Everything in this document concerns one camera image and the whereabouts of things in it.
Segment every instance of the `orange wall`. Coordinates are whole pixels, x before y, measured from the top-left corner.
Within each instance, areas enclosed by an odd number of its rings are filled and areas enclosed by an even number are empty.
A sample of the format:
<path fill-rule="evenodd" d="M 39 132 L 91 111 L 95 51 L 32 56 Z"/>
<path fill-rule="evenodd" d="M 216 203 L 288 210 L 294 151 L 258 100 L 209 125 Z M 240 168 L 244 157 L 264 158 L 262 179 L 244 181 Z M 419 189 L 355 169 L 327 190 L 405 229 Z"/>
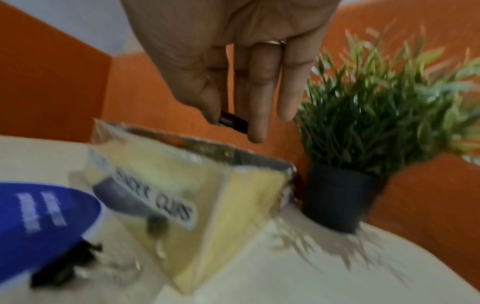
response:
<path fill-rule="evenodd" d="M 0 135 L 87 141 L 111 61 L 0 1 Z"/>
<path fill-rule="evenodd" d="M 473 56 L 480 56 L 479 12 L 478 0 L 357 3 L 338 11 L 324 46 L 335 56 L 346 46 L 345 29 L 361 35 L 367 27 L 381 30 L 397 18 L 389 50 L 424 24 L 427 48 L 446 46 L 446 56 L 461 56 L 470 47 Z M 251 144 L 230 129 L 208 125 L 197 110 L 175 102 L 145 53 L 113 60 L 102 117 L 233 143 L 292 161 L 302 175 L 308 165 L 293 124 L 281 123 L 274 114 L 262 145 Z M 369 222 L 426 248 L 480 288 L 479 214 L 480 167 L 446 155 L 392 178 Z"/>

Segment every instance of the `white table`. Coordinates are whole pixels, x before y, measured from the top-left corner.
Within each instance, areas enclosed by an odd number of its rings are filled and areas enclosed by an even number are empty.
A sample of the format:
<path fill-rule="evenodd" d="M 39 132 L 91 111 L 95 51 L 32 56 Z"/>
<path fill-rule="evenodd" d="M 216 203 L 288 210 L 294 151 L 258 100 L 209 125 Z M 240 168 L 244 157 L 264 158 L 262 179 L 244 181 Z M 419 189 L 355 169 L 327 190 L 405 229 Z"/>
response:
<path fill-rule="evenodd" d="M 88 190 L 79 172 L 83 144 L 0 136 L 0 181 L 41 182 Z M 194 296 L 182 297 L 151 257 L 110 214 L 99 240 L 108 253 L 134 256 L 143 272 L 118 287 L 83 282 L 62 291 L 31 291 L 20 277 L 0 302 L 23 303 L 480 303 L 480 293 L 422 248 L 363 225 L 343 236 L 306 219 L 295 207 L 272 220 L 225 269 Z"/>

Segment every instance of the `blue circle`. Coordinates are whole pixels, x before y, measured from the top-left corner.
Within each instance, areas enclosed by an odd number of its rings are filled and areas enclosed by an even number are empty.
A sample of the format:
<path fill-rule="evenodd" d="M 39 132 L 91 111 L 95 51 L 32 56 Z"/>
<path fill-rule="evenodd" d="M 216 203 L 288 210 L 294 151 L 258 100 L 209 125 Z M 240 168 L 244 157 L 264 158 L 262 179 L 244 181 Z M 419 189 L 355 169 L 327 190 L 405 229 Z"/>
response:
<path fill-rule="evenodd" d="M 94 196 L 79 190 L 0 183 L 0 283 L 68 250 L 101 209 Z"/>

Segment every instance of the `ring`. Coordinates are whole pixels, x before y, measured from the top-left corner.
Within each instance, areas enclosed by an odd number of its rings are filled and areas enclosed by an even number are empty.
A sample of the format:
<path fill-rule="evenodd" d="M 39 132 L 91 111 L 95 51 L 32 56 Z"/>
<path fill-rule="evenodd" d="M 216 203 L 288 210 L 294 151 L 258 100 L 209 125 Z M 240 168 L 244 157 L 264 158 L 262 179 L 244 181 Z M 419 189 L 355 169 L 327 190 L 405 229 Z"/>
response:
<path fill-rule="evenodd" d="M 269 44 L 272 44 L 272 45 L 284 46 L 285 45 L 285 40 L 267 40 L 267 41 L 264 41 L 263 43 L 269 43 Z"/>

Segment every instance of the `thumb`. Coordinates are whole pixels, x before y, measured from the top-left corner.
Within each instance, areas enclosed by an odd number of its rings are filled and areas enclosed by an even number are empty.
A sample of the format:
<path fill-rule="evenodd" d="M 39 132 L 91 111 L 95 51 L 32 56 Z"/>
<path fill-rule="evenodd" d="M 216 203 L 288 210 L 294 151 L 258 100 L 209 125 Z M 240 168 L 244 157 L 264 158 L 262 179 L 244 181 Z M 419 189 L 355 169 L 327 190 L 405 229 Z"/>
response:
<path fill-rule="evenodd" d="M 208 77 L 203 56 L 194 59 L 160 60 L 152 58 L 173 96 L 179 102 L 199 109 L 205 119 L 215 124 L 222 111 L 221 94 Z"/>

